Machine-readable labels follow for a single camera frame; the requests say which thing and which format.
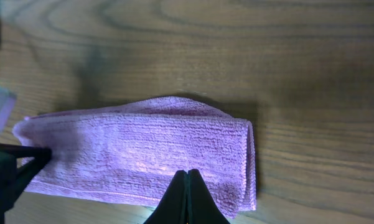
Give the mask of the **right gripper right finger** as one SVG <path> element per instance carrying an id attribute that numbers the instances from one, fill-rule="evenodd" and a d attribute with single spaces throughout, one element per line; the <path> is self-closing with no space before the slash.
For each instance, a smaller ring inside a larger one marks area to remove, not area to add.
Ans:
<path id="1" fill-rule="evenodd" d="M 200 172 L 197 169 L 187 174 L 187 219 L 191 224 L 229 224 L 216 206 Z"/>

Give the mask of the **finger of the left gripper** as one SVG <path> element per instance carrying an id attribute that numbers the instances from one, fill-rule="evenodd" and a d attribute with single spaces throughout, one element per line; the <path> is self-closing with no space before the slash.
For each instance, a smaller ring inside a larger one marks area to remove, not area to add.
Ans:
<path id="1" fill-rule="evenodd" d="M 23 157 L 50 157 L 49 148 L 17 146 L 10 144 L 0 144 L 0 152 L 5 152 L 15 156 L 16 158 Z"/>
<path id="2" fill-rule="evenodd" d="M 14 207 L 16 200 L 21 196 L 31 180 L 49 163 L 52 158 L 52 150 L 50 149 L 50 157 L 31 158 L 32 160 L 20 168 L 15 167 L 15 176 L 9 184 L 9 193 L 11 196 L 11 206 L 9 208 Z"/>

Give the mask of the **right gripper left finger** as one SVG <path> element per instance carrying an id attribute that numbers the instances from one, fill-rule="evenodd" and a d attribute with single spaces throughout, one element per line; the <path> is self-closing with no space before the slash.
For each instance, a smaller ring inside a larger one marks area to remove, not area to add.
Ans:
<path id="1" fill-rule="evenodd" d="M 186 175 L 183 170 L 175 173 L 158 206 L 144 224 L 187 223 Z"/>

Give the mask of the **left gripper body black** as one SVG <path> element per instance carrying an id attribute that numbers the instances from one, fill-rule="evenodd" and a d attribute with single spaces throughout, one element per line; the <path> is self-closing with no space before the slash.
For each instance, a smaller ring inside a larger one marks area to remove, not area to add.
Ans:
<path id="1" fill-rule="evenodd" d="M 16 201 L 15 179 L 16 158 L 0 151 L 0 224 L 5 222 L 4 214 L 13 208 Z"/>

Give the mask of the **purple microfibre cloth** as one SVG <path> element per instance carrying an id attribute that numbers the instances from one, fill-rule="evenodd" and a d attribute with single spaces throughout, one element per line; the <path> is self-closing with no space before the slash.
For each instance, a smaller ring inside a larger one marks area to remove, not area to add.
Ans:
<path id="1" fill-rule="evenodd" d="M 29 192 L 155 207 L 178 170 L 197 169 L 225 216 L 256 209 L 252 124 L 205 103 L 168 96 L 43 114 L 13 134 L 52 150 Z"/>

